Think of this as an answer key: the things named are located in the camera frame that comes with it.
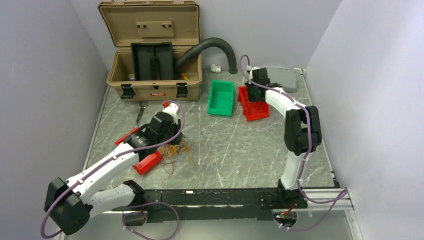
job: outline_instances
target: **colored wire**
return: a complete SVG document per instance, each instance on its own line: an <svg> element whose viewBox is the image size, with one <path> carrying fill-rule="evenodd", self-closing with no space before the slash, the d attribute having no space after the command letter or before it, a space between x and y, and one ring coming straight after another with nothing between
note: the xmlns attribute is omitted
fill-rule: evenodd
<svg viewBox="0 0 424 240"><path fill-rule="evenodd" d="M114 159L114 157L119 158L120 156L125 155L125 154L139 152L139 151L146 150L146 149L158 148L158 147L163 146L163 145L171 142L172 140L176 139L182 133L183 127L184 127L184 123L185 123L185 120L186 120L186 118L184 116L183 108L176 101L167 100L167 102L176 104L177 107L179 108L179 110L181 111L181 128L178 130L178 132L173 137L171 137L170 139L168 139L168 140L166 140L164 142L161 142L161 143L158 143L158 144L154 144L154 145L150 145L150 146L138 147L138 148L134 148L134 149L130 149L130 150L127 150L127 151L120 152L120 153L116 154L116 156L112 156L112 157L108 158L107 160L105 160L104 162L102 162L101 164L99 164L98 166L96 166L95 168L93 168L90 172L88 172L87 174L85 174L80 179L81 181L75 182L68 189L66 189L61 195L59 195L59 197L56 198L56 200L47 209L47 211L45 213L45 216L44 216L44 218L42 219L42 222L41 222L41 229L40 229L40 235L41 235L41 237L43 237L44 239L51 239L51 238L54 238L55 236L57 236L58 234L60 234L62 232L62 230L59 230L59 231L53 233L52 235L47 235L45 233L47 219L49 218L49 215L52 213L53 209L58 204L58 202L61 201L64 198L64 196L66 196L66 194L68 194L70 191L72 191L74 188L76 188L80 184L80 182L83 183L91 175L93 175L95 172L97 172L98 170L100 170L101 168L103 168L106 164L108 164L109 162L111 162Z"/></svg>
<svg viewBox="0 0 424 240"><path fill-rule="evenodd" d="M291 205L290 209L288 211L282 212L281 215L287 215L287 214L289 214L294 208L295 208L295 203L293 202L293 204Z"/></svg>
<svg viewBox="0 0 424 240"><path fill-rule="evenodd" d="M180 158L180 155L177 155L176 156L176 159L175 160L172 160L171 158L169 158L169 157L166 157L167 159L169 159L169 162L165 162L165 163L162 163L162 168L163 168L163 170L165 171L165 173L167 173L167 174L169 174L169 176L168 176L168 178L167 179L169 179L171 176L172 176L172 174L174 174L174 163ZM171 167L172 167L172 171L171 171L171 173L169 173L166 169L165 169L165 165L171 165Z"/></svg>
<svg viewBox="0 0 424 240"><path fill-rule="evenodd" d="M340 200L340 199L342 199L344 196L346 196L347 194L348 194L348 189L347 188L345 188L343 191L341 191L340 193L339 193L339 195L336 197L336 198L334 198L334 199L330 199L330 200L326 200L326 201L316 201L316 200L313 200L313 199L311 199L310 197L308 197L307 195L306 195L306 193L303 191L303 189L302 189L302 186L301 186L301 184L300 184L300 180L302 179L302 174L303 174L303 172L304 172L304 169L305 169L305 164L306 164L306 160L307 160L307 156L311 153L311 151L312 151L312 133L311 133L311 117L310 117L310 114L309 114L309 111L304 107L304 106L302 106L302 105L300 105L297 101L295 101L294 99L293 99L293 97L291 97L290 95L288 95L287 93L285 93L284 91L279 91L279 90L277 90L277 89L275 89L275 88L271 88L271 87L268 87L268 86L265 86L265 85L261 85L261 84L259 84L259 83L256 83L256 82L254 82L254 81L252 81L248 76L247 76L247 74L245 73L245 71L243 70L243 67L242 67L242 60L243 60L243 58L247 58L247 62L248 62L248 64L249 64L249 66L250 66L250 59L249 59L249 56L248 55L246 55L246 54L244 54L244 55L242 55L241 57L240 57L240 60L238 61L238 64L239 64L239 66L240 66L240 71L241 71L241 74L243 74L243 76L244 76L244 78L246 78L247 79L247 81L249 82L249 83L251 83L251 84L253 84L253 85L255 85L255 86L258 86L258 87L260 87L260 88L263 88L263 89L266 89L266 90L270 90L270 91L274 91L274 92L276 92L276 93L279 93L279 94L281 94L281 95L283 95L283 96L285 96L286 98L288 98L292 103L294 103L294 105L296 106L296 107L298 107L298 108L300 108L300 109L302 109L303 111L304 111L304 113L305 113L305 115L306 115L306 128L307 128L307 141L308 141L308 147L307 147L307 151L305 152L305 154L304 154L304 156L303 156L303 160L302 160L302 163L300 164L300 171L299 171L299 174L298 174L298 176L297 176L297 188L299 189L299 192L303 195L303 197L304 198L306 198L308 201L310 201L310 202L312 202L312 203L315 203L315 204L327 204L327 203L333 203L332 205L331 205L331 207L328 209L328 211L325 213L325 215L323 216L323 218L321 218L316 224L314 224L314 225L312 225L311 227L307 227L307 228L304 228L304 229L291 229L290 228L290 230L291 231L307 231L307 230L310 230L310 229L313 229L313 228L315 228L316 226L318 226L321 222L322 222L322 220L324 220L326 217L327 217L327 215L331 212L331 209L333 209L333 207L334 207L334 205L336 204L336 202L338 201L338 200Z"/></svg>
<svg viewBox="0 0 424 240"><path fill-rule="evenodd" d="M178 228L180 227L180 216L178 216L178 212L177 212L177 210L175 210L175 208L173 208L168 203L161 202L161 201L158 201L158 202L149 202L149 203L145 203L145 204L141 204L141 205L136 205L136 206L129 206L129 207L130 208L140 208L140 207L149 206L149 205L156 205L156 204L167 206L168 208L170 208L175 213L175 216L176 216L176 228L175 228L175 230L173 231L173 233L169 237L162 239L162 240L169 240L169 239L173 238L175 236L175 234L177 234ZM133 214L138 214L138 212L130 212L130 213L126 214L122 218L122 225L123 225L124 229L126 229L126 230L130 231L131 233L133 233L133 234L135 234L135 235L137 235L139 237L142 237L142 238L144 238L146 240L155 240L155 239L150 238L150 237L147 237L147 236L139 233L138 231L133 230L133 229L129 228L127 225L125 225L125 218L127 218L127 216L133 215Z"/></svg>
<svg viewBox="0 0 424 240"><path fill-rule="evenodd" d="M189 162L192 161L193 158L193 153L192 153L192 147L188 144L189 142L189 138L186 136L183 136L181 139L181 142L179 145L166 145L166 146L162 146L159 150L159 152L161 153L163 160L160 162L160 164L163 167L163 170L169 174L172 175L172 173L174 172L174 163L176 161L178 161L178 159L180 158L180 154L188 151L190 152L190 157L189 157ZM166 169L165 169L165 165L172 165L172 172L169 173Z"/></svg>
<svg viewBox="0 0 424 240"><path fill-rule="evenodd" d="M277 225L278 226L284 226L284 223L282 223L280 220L282 220L282 218L275 218L274 217L274 222L276 222L277 223ZM295 225L295 223L296 223L296 220L295 219L289 219L289 218L285 218L285 220L287 221L287 220L291 220L291 224L290 224L290 226L288 226L287 228L291 228L291 227L293 227L294 225Z"/></svg>

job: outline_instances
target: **green plastic bin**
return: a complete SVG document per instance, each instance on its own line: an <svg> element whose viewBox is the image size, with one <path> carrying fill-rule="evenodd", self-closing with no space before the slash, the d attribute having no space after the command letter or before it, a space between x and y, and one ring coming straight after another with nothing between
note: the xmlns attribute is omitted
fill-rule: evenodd
<svg viewBox="0 0 424 240"><path fill-rule="evenodd" d="M210 83L207 113L211 115L231 116L234 103L234 82L212 80Z"/></svg>

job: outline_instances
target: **red plastic bin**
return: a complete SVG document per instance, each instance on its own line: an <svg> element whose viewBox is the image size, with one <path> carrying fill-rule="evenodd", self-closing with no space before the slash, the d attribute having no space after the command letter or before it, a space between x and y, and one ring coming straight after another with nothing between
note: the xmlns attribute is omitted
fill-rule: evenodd
<svg viewBox="0 0 424 240"><path fill-rule="evenodd" d="M248 88L246 86L238 87L237 100L243 108L243 115L246 116L246 120L249 122L270 116L270 106L268 103L263 101L249 102Z"/></svg>

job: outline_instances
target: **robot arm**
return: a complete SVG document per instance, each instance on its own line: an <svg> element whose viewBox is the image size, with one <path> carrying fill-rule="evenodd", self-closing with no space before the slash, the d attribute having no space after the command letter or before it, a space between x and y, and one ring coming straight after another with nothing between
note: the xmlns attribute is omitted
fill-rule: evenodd
<svg viewBox="0 0 424 240"><path fill-rule="evenodd" d="M255 83L276 90L266 90L250 82L246 83L250 102L266 102L273 106L285 118L284 142L289 153L280 181L286 191L296 190L298 188L296 180L301 175L300 171L305 169L306 163L312 155L308 154L305 158L305 153L308 150L308 134L307 129L302 127L302 123L306 124L306 116L305 112L297 105L305 107L309 112L312 132L311 153L315 151L316 147L322 141L318 109L315 106L306 106L299 102L292 102L281 94L286 92L278 84L271 83L266 68L253 67L250 72L250 79Z"/></svg>
<svg viewBox="0 0 424 240"><path fill-rule="evenodd" d="M76 185L52 208L49 214L66 235L71 235L98 214L117 207L143 204L144 190L132 180L109 190L99 190L120 172L154 153L157 147L116 157L118 154L157 145L175 136L181 128L178 113L178 106L171 103L163 111L154 115L149 124L129 134L111 153L90 168L66 181L59 177L55 178L48 185L44 211L47 212L60 195ZM179 144L182 137L181 133L168 144ZM95 169L98 170L84 178Z"/></svg>

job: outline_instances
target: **tan toolbox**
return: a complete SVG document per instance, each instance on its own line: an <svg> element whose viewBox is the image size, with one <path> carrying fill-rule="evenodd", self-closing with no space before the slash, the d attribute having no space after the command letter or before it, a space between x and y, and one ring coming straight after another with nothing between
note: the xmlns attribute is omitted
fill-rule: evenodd
<svg viewBox="0 0 424 240"><path fill-rule="evenodd" d="M107 84L125 102L198 100L202 82L202 55L179 70L175 80L129 80L134 76L131 43L172 43L173 60L200 42L199 5L195 1L104 1L98 9L119 50Z"/></svg>

